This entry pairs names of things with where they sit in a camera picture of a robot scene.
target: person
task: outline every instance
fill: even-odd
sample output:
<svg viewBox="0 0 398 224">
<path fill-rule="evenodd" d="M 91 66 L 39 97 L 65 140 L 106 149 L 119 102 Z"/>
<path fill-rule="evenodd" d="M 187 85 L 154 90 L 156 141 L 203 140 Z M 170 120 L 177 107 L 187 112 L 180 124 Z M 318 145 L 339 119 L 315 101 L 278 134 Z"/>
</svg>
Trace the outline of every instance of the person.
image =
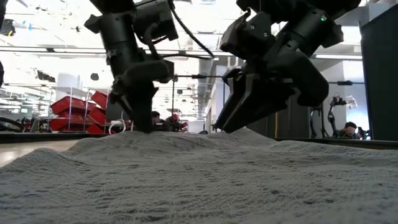
<svg viewBox="0 0 398 224">
<path fill-rule="evenodd" d="M 152 125 L 164 123 L 164 120 L 160 118 L 160 113 L 157 111 L 152 111 Z"/>
<path fill-rule="evenodd" d="M 166 119 L 166 122 L 170 124 L 170 131 L 178 132 L 182 129 L 182 124 L 180 123 L 180 118 L 177 114 L 173 114 Z"/>
<path fill-rule="evenodd" d="M 355 130 L 356 130 L 356 124 L 354 124 L 353 122 L 347 122 L 344 125 L 344 128 L 339 132 L 338 137 L 356 139 Z"/>
</svg>

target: metal rod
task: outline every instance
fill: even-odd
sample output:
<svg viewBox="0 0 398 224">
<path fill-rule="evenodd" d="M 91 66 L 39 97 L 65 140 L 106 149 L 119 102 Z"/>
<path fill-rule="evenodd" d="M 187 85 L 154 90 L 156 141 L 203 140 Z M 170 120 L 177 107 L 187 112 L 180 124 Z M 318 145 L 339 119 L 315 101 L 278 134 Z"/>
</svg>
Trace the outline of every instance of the metal rod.
<svg viewBox="0 0 398 224">
<path fill-rule="evenodd" d="M 275 138 L 278 137 L 278 112 L 275 113 Z"/>
<path fill-rule="evenodd" d="M 48 116 L 47 116 L 47 133 L 49 132 L 49 130 L 50 130 L 50 110 L 51 110 L 51 100 L 52 100 L 52 88 L 50 87 L 50 91 L 51 91 L 51 93 L 50 93 L 50 101 L 49 101 L 49 112 L 48 112 Z"/>
<path fill-rule="evenodd" d="M 175 87 L 175 77 L 173 78 L 173 93 L 172 93 L 172 118 L 174 115 L 174 87 Z"/>
<path fill-rule="evenodd" d="M 325 120 L 323 119 L 323 103 L 321 104 L 321 128 L 322 138 L 325 138 Z"/>
<path fill-rule="evenodd" d="M 181 78 L 195 78 L 195 79 L 201 79 L 201 78 L 222 78 L 221 75 L 203 75 L 203 76 L 197 76 L 197 75 L 175 75 L 175 77 L 181 77 Z"/>
<path fill-rule="evenodd" d="M 339 82 L 328 82 L 329 84 L 339 84 Z M 350 84 L 352 85 L 364 85 L 365 82 L 351 82 Z"/>
<path fill-rule="evenodd" d="M 225 82 L 223 82 L 223 104 L 225 105 Z"/>
<path fill-rule="evenodd" d="M 88 98 L 90 97 L 90 89 L 87 89 L 86 95 L 86 110 L 85 110 L 85 121 L 83 123 L 83 131 L 86 131 L 86 120 L 87 120 L 87 110 L 88 110 Z"/>
<path fill-rule="evenodd" d="M 105 105 L 105 120 L 104 120 L 104 134 L 106 134 L 106 108 L 108 107 L 108 98 L 109 98 L 109 88 L 108 92 L 106 93 L 106 105 Z"/>
<path fill-rule="evenodd" d="M 70 87 L 70 100 L 69 100 L 69 120 L 68 120 L 68 131 L 70 130 L 70 120 L 72 118 L 72 97 L 73 87 Z"/>
</svg>

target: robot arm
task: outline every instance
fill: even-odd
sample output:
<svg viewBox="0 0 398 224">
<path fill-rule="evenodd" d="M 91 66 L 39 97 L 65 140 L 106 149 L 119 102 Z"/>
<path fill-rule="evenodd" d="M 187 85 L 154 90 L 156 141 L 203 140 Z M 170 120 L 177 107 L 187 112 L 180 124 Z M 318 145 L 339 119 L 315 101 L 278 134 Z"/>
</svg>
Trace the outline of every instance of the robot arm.
<svg viewBox="0 0 398 224">
<path fill-rule="evenodd" d="M 335 106 L 344 106 L 346 105 L 349 109 L 353 109 L 357 107 L 356 100 L 353 98 L 353 96 L 347 96 L 345 98 L 341 98 L 339 96 L 334 96 L 329 107 L 329 112 L 328 112 L 328 121 L 331 125 L 331 128 L 333 130 L 333 137 L 337 138 L 339 131 L 336 128 L 336 121 L 335 121 L 335 115 L 333 114 L 333 109 Z"/>
<path fill-rule="evenodd" d="M 238 0 L 247 13 L 224 33 L 220 49 L 246 60 L 223 80 L 230 96 L 215 124 L 227 133 L 286 109 L 295 92 L 301 106 L 318 106 L 328 95 L 328 82 L 308 59 L 319 46 L 343 41 L 334 20 L 360 0 Z M 250 9 L 257 14 L 249 21 Z M 287 21 L 276 35 L 271 25 Z"/>
<path fill-rule="evenodd" d="M 101 34 L 106 61 L 114 76 L 109 99 L 123 107 L 138 131 L 149 133 L 152 97 L 157 91 L 153 81 L 167 83 L 174 77 L 174 64 L 164 60 L 154 46 L 161 40 L 178 38 L 172 16 L 211 58 L 214 55 L 180 22 L 172 0 L 143 0 L 135 4 L 132 0 L 90 1 L 103 14 L 91 16 L 85 27 Z M 329 47 L 343 41 L 341 27 L 334 20 L 356 8 L 359 2 L 238 0 L 236 4 L 247 13 L 228 27 L 220 49 L 246 63 L 223 77 L 230 96 L 215 127 L 231 133 L 286 109 L 286 100 L 297 90 L 298 104 L 320 105 L 328 94 L 328 83 L 308 57 L 321 45 Z M 257 14 L 246 21 L 250 9 Z M 280 21 L 288 23 L 273 36 L 271 25 Z M 138 47 L 135 36 L 148 45 L 150 55 Z"/>
</svg>

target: cable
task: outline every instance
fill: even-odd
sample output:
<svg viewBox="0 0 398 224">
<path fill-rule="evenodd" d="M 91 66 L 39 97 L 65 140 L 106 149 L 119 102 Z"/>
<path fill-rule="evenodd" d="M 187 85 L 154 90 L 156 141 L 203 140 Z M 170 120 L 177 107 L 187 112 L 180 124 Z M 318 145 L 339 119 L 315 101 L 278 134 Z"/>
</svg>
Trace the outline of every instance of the cable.
<svg viewBox="0 0 398 224">
<path fill-rule="evenodd" d="M 180 26 L 182 27 L 182 29 L 188 34 L 189 37 L 191 37 L 191 39 L 193 41 L 195 41 L 205 52 L 207 52 L 210 56 L 210 58 L 206 58 L 204 60 L 212 60 L 214 59 L 214 55 L 213 53 L 206 47 L 204 46 L 193 34 L 192 32 L 188 29 L 188 27 L 186 27 L 186 25 L 182 22 L 181 18 L 179 18 L 179 16 L 177 15 L 177 13 L 175 12 L 175 6 L 173 3 L 173 0 L 168 0 L 169 2 L 169 6 L 170 6 L 170 10 L 172 11 L 172 14 L 175 18 L 175 20 L 177 20 L 177 22 L 180 24 Z"/>
<path fill-rule="evenodd" d="M 18 123 L 17 121 L 5 118 L 5 117 L 0 117 L 0 122 L 12 124 L 13 126 L 16 126 L 17 128 L 12 128 L 6 125 L 3 125 L 0 123 L 0 131 L 13 131 L 17 133 L 21 133 L 25 131 L 25 126 L 23 126 L 21 123 Z"/>
<path fill-rule="evenodd" d="M 152 24 L 151 26 L 148 27 L 148 29 L 145 31 L 144 36 L 143 37 L 138 37 L 139 41 L 142 42 L 143 44 L 146 44 L 152 54 L 152 56 L 156 59 L 156 60 L 160 60 L 162 58 L 166 58 L 166 57 L 190 57 L 190 58 L 197 58 L 197 59 L 202 59 L 202 60 L 213 60 L 214 59 L 214 55 L 213 53 L 206 47 L 204 46 L 193 34 L 192 32 L 188 29 L 188 27 L 186 27 L 186 25 L 182 22 L 181 18 L 179 18 L 179 16 L 177 15 L 177 13 L 175 12 L 175 6 L 172 0 L 169 0 L 169 6 L 170 6 L 170 10 L 172 11 L 172 14 L 175 18 L 175 20 L 177 20 L 177 22 L 180 24 L 180 26 L 182 27 L 182 29 L 188 34 L 188 36 L 195 41 L 205 52 L 207 52 L 209 54 L 210 57 L 201 57 L 201 56 L 196 56 L 196 55 L 187 55 L 187 54 L 171 54 L 171 55 L 165 55 L 163 57 L 161 57 L 157 51 L 156 51 L 156 47 L 155 44 L 160 43 L 161 41 L 165 40 L 167 37 L 161 37 L 155 41 L 152 41 L 152 32 L 153 30 L 155 30 L 159 23 L 155 23 Z"/>
<path fill-rule="evenodd" d="M 154 23 L 148 27 L 148 29 L 144 33 L 144 41 L 148 45 L 150 53 L 156 60 L 161 60 L 162 57 L 157 53 L 155 44 L 152 41 L 152 31 L 158 27 L 159 23 Z"/>
<path fill-rule="evenodd" d="M 122 132 L 125 132 L 126 124 L 124 123 L 124 120 L 123 120 L 123 112 L 124 112 L 124 110 L 122 110 L 121 118 L 119 120 L 116 120 L 116 121 L 120 121 L 123 124 L 123 131 Z M 109 134 L 112 134 L 112 128 L 113 128 L 113 126 L 115 124 L 119 124 L 119 122 L 114 122 L 113 124 L 111 124 L 111 126 L 109 127 Z"/>
</svg>

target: black cable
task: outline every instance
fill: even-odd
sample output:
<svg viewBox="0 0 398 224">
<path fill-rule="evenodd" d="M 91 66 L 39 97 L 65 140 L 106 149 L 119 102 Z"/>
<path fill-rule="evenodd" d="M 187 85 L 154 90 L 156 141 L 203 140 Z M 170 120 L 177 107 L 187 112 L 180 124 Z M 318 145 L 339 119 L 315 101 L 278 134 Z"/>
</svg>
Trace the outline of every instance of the black cable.
<svg viewBox="0 0 398 224">
<path fill-rule="evenodd" d="M 7 127 L 0 123 L 0 131 L 13 131 L 13 132 L 21 133 L 21 132 L 24 132 L 24 130 L 25 130 L 25 126 L 23 126 L 21 123 L 18 123 L 17 121 L 14 121 L 14 120 L 11 120 L 8 118 L 0 117 L 0 122 L 9 123 L 9 124 L 12 124 L 12 125 L 18 127 L 18 128 L 10 128 L 10 127 Z"/>
<path fill-rule="evenodd" d="M 186 27 L 186 25 L 182 22 L 181 18 L 179 18 L 179 16 L 177 15 L 177 13 L 175 12 L 175 6 L 173 3 L 173 0 L 169 0 L 169 5 L 170 5 L 170 10 L 172 11 L 172 14 L 175 18 L 175 20 L 177 20 L 177 22 L 180 24 L 180 26 L 182 27 L 182 29 L 188 34 L 189 37 L 191 37 L 191 39 L 193 41 L 195 41 L 205 52 L 207 52 L 210 56 L 210 58 L 206 58 L 204 60 L 212 60 L 214 59 L 214 55 L 213 53 L 206 47 L 204 46 L 193 34 L 192 32 L 188 29 L 188 27 Z"/>
<path fill-rule="evenodd" d="M 153 41 L 153 43 L 154 43 L 154 44 L 158 44 L 158 43 L 162 42 L 162 41 L 165 40 L 165 39 L 167 39 L 167 36 L 161 37 L 161 38 L 159 38 L 159 39 Z"/>
<path fill-rule="evenodd" d="M 158 23 L 154 23 L 148 27 L 144 33 L 144 41 L 148 45 L 150 53 L 156 60 L 161 60 L 162 57 L 157 53 L 155 44 L 152 41 L 152 32 L 158 27 Z"/>
</svg>

